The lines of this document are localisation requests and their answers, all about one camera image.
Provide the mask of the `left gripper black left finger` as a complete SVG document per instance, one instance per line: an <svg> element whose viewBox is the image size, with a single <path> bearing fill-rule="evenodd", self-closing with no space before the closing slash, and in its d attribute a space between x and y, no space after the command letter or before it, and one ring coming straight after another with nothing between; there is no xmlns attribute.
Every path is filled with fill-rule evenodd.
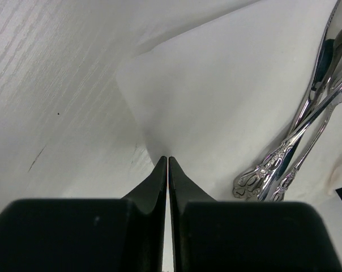
<svg viewBox="0 0 342 272"><path fill-rule="evenodd" d="M161 271L167 159L119 199L19 199L0 214L0 271Z"/></svg>

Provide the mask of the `silver fork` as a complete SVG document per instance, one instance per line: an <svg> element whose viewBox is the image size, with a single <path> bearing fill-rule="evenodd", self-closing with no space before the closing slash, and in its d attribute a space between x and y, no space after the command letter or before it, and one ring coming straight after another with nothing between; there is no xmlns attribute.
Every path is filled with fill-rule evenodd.
<svg viewBox="0 0 342 272"><path fill-rule="evenodd" d="M275 151L267 155L266 159L258 164L255 169L242 174L235 181L233 195L236 198L253 201L283 201L285 192L288 190L306 157L325 130L334 109L341 103L342 71L338 73L335 81L329 88L327 97L303 120L302 124L284 139ZM277 174L277 170L281 170L281 166L287 162L287 156L292 153L292 148L297 146L297 142L321 113L324 113L324 119L321 121L314 138L304 148L303 153L298 156L290 169L283 173L280 178L277 178L275 175Z"/></svg>

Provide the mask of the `silver knife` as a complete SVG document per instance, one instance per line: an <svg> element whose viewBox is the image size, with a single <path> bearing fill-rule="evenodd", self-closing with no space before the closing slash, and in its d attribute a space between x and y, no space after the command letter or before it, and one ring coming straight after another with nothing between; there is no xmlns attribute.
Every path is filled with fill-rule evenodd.
<svg viewBox="0 0 342 272"><path fill-rule="evenodd" d="M342 1L337 1L332 9L331 15L328 18L323 32L317 62L313 71L313 77L309 88L307 89L307 93L303 98L303 103L297 110L297 114L293 120L293 125L289 129L289 133L285 139L280 143L280 146L275 151L271 152L265 159L263 159L261 164L256 167L255 172L258 172L261 177L268 177L272 180L276 179L281 175L282 170L288 166L300 140L297 142L296 146L292 148L289 154L286 154L286 148L283 146L283 143L286 141L288 136L293 133L293 130L302 123L303 118L319 104L324 92L318 91L318 88L323 82L323 78L331 62L333 40L341 29Z"/></svg>

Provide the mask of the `silver spoon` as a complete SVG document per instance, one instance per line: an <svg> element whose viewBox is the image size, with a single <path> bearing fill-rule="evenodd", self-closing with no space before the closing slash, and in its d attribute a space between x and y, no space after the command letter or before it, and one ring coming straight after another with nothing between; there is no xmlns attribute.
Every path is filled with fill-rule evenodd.
<svg viewBox="0 0 342 272"><path fill-rule="evenodd" d="M269 201L281 202L284 200L287 190L329 123L333 111L337 105L342 103L342 70L336 72L336 68L342 59L342 29L334 38L332 45L331 62L323 78L323 82L318 88L318 91L327 92L327 96L303 118L302 123L293 130L293 133L288 136L283 143L283 146L286 148L286 154L289 154L292 148L296 146L297 142L302 138L313 122L316 121L321 114L324 114L324 116L320 121L318 130L314 134L314 138L311 139L304 148L303 152L298 156L293 165L291 165L290 169L285 171L276 181L276 186L269 190L267 194L267 200Z"/></svg>

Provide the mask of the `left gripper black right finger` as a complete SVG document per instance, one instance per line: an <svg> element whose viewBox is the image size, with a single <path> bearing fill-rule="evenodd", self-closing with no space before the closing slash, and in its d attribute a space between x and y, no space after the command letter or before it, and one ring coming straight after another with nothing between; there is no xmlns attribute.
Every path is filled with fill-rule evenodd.
<svg viewBox="0 0 342 272"><path fill-rule="evenodd" d="M175 271L342 271L312 206L217 201L174 157L168 173Z"/></svg>

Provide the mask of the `white paper napkin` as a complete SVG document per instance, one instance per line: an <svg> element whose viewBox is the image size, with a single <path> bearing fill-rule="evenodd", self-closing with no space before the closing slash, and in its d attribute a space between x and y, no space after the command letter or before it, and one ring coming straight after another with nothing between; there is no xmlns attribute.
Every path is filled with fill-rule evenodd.
<svg viewBox="0 0 342 272"><path fill-rule="evenodd" d="M153 162L173 156L217 199L283 139L342 1L256 1L125 62L116 82Z"/></svg>

